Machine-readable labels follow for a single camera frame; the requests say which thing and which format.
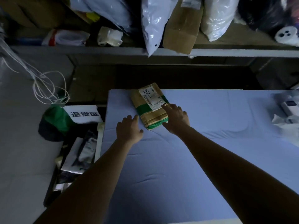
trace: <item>green tape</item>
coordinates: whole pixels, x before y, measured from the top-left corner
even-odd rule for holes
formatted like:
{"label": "green tape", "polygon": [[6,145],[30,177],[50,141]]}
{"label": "green tape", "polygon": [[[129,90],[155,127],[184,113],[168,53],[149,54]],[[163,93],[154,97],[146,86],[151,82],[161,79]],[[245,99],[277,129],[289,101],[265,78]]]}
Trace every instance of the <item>green tape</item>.
{"label": "green tape", "polygon": [[[162,98],[166,103],[169,103],[168,100],[166,99],[166,97],[165,97],[164,95],[162,95],[161,98]],[[143,115],[143,114],[145,114],[145,113],[147,113],[147,112],[152,111],[152,109],[150,108],[150,106],[148,105],[148,103],[143,104],[143,105],[139,105],[139,106],[136,108],[136,110],[137,110],[138,115],[140,115],[140,116]]]}
{"label": "green tape", "polygon": [[163,119],[163,120],[161,120],[161,121],[159,121],[159,122],[156,122],[156,123],[154,123],[154,124],[149,125],[149,126],[147,127],[147,129],[149,129],[149,130],[154,129],[154,128],[156,128],[156,127],[162,125],[162,123],[167,122],[167,121],[168,121],[168,117],[165,118],[165,119]]}

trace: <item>right hand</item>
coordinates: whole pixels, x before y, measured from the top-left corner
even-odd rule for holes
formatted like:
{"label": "right hand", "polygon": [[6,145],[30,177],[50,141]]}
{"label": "right hand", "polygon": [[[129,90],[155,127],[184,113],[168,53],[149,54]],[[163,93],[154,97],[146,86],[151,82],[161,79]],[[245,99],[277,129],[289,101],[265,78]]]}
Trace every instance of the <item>right hand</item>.
{"label": "right hand", "polygon": [[172,134],[177,135],[178,130],[184,126],[190,126],[187,112],[183,112],[180,106],[174,104],[163,105],[162,109],[167,112],[168,123],[162,123],[163,126]]}

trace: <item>table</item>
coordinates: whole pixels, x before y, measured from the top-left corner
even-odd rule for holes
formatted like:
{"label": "table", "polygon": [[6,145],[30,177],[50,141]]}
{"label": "table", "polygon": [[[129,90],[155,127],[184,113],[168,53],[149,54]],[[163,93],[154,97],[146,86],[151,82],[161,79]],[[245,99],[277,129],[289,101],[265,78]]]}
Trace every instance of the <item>table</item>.
{"label": "table", "polygon": [[[204,136],[263,169],[299,193],[299,148],[271,123],[283,116],[274,101],[281,91],[162,90],[187,111]],[[116,125],[136,110],[128,90],[110,90],[102,151],[116,139]],[[186,146],[161,126],[144,130],[127,155],[107,223],[173,223],[236,218]]]}

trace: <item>cardboard package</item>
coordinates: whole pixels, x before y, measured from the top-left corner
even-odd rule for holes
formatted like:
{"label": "cardboard package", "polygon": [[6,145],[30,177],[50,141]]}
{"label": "cardboard package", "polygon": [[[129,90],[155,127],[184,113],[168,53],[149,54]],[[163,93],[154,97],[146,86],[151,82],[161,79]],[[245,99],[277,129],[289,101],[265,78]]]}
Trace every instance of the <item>cardboard package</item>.
{"label": "cardboard package", "polygon": [[178,0],[165,27],[164,48],[183,54],[191,53],[203,14],[202,0],[198,1],[193,4]]}
{"label": "cardboard package", "polygon": [[168,105],[169,102],[156,83],[142,87],[139,90],[133,90],[131,99],[148,130],[168,121],[168,115],[161,106],[163,104]]}
{"label": "cardboard package", "polygon": [[65,19],[62,3],[55,0],[0,0],[3,10],[20,25],[55,28]]}

